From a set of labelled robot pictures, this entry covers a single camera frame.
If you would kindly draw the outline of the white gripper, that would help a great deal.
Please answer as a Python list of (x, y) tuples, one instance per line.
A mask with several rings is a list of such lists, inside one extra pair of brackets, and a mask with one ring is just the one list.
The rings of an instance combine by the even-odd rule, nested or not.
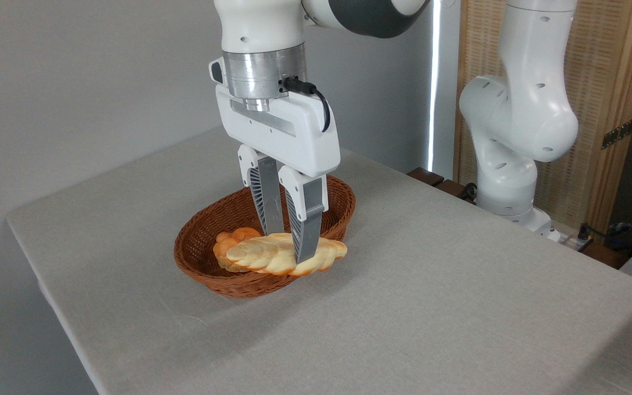
[[(324, 132), (323, 101), (297, 92), (271, 100), (269, 111), (249, 110), (241, 98), (230, 94), (223, 65), (223, 58), (218, 58), (209, 66), (217, 83), (218, 108), (228, 136), (243, 144), (238, 150), (241, 176), (251, 191), (264, 235), (284, 232), (280, 182), (286, 192), (296, 262), (305, 262), (315, 255), (323, 212), (329, 209), (324, 173), (340, 164), (335, 120), (331, 118)], [(278, 172), (273, 158), (288, 166)]]

